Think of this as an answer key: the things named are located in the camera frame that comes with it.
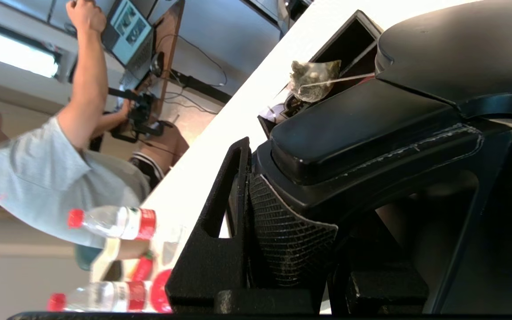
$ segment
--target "window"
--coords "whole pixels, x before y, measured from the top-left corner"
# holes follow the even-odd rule
[[[0,27],[0,62],[45,77],[55,77],[60,55],[43,44]]]

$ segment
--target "red label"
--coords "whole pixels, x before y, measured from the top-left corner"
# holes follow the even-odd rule
[[[140,209],[142,219],[140,220],[140,230],[136,239],[149,240],[155,233],[155,211]]]
[[[142,281],[128,282],[128,311],[129,312],[140,312],[146,306],[146,298],[148,293]]]

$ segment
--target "laptop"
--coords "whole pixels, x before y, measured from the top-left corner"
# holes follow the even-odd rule
[[[108,13],[102,44],[126,70],[120,84],[135,89],[148,75],[154,51],[154,30],[130,0],[116,0]]]

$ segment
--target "red bottle cap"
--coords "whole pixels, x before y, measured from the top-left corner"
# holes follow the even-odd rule
[[[62,312],[67,306],[67,296],[63,293],[53,293],[48,300],[47,310],[50,312]]]
[[[155,311],[159,313],[173,313],[167,294],[165,293],[165,284],[169,280],[171,269],[162,271],[155,277],[151,284],[150,302]]]
[[[68,227],[70,229],[78,229],[82,227],[84,221],[84,211],[81,209],[72,209],[68,215]]]

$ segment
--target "white table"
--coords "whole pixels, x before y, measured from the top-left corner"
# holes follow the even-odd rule
[[[154,209],[160,223],[182,224],[190,232],[230,145],[248,136],[250,148],[254,151],[266,140],[256,116],[288,83],[292,61],[309,61],[357,10],[362,10],[383,31],[413,16],[473,1],[316,0],[142,207]],[[161,237],[163,235],[156,235],[151,241],[151,249],[155,252],[160,252]],[[101,274],[98,269],[94,272],[94,280]]]

